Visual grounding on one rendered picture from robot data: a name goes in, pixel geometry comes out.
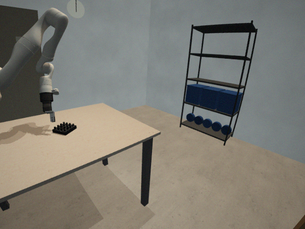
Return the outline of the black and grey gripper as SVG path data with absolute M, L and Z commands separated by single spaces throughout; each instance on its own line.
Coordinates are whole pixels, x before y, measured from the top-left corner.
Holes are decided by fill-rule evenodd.
M 50 114 L 51 122 L 55 122 L 55 112 L 51 110 L 53 94 L 59 95 L 59 90 L 52 89 L 52 86 L 48 84 L 40 85 L 40 102 L 43 104 L 43 112 Z

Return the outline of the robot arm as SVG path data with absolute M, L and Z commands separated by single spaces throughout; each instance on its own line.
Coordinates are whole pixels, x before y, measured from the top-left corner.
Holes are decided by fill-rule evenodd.
M 40 85 L 52 86 L 51 79 L 56 48 L 67 28 L 68 17 L 55 8 L 48 9 L 39 20 L 16 42 L 7 64 L 0 67 L 0 90 L 8 88 L 29 59 L 40 49 L 43 34 L 49 26 L 55 28 L 54 35 L 44 44 L 41 57 L 36 64 L 38 73 L 48 74 L 40 77 Z

